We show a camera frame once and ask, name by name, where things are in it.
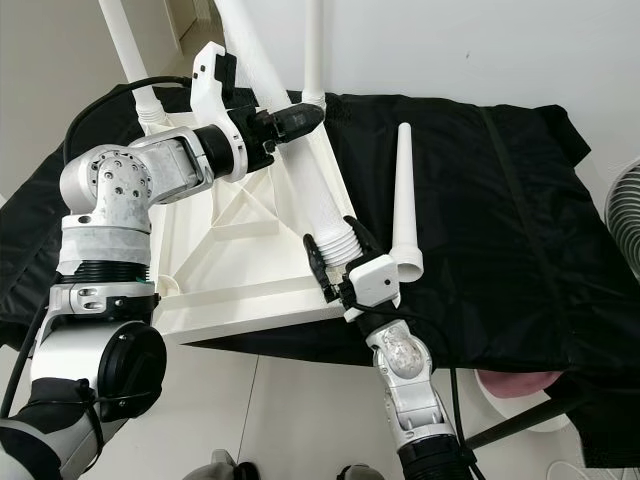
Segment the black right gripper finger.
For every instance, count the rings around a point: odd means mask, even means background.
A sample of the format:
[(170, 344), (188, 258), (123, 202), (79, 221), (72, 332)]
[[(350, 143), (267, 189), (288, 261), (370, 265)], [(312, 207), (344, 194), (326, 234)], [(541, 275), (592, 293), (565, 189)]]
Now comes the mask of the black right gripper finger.
[(378, 239), (374, 234), (361, 223), (355, 216), (344, 216), (344, 221), (352, 228), (353, 233), (357, 238), (358, 247), (360, 247), (361, 253), (357, 257), (357, 261), (369, 261), (375, 259), (375, 257), (383, 256), (383, 248), (378, 244)]
[(337, 288), (335, 288), (332, 282), (330, 282), (326, 262), (323, 255), (321, 255), (320, 248), (317, 247), (312, 234), (306, 234), (306, 236), (303, 237), (303, 248), (305, 248), (307, 253), (308, 269), (310, 269), (317, 284), (319, 284), (320, 291), (323, 293), (325, 301), (333, 302), (335, 300), (339, 300)]

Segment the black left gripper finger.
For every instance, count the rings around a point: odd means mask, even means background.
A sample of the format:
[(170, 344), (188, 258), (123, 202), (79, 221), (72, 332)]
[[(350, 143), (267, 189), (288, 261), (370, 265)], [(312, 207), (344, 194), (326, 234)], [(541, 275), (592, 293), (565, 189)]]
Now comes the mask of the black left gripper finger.
[(294, 141), (307, 136), (325, 122), (326, 111), (311, 102), (297, 102), (275, 111), (275, 140)]

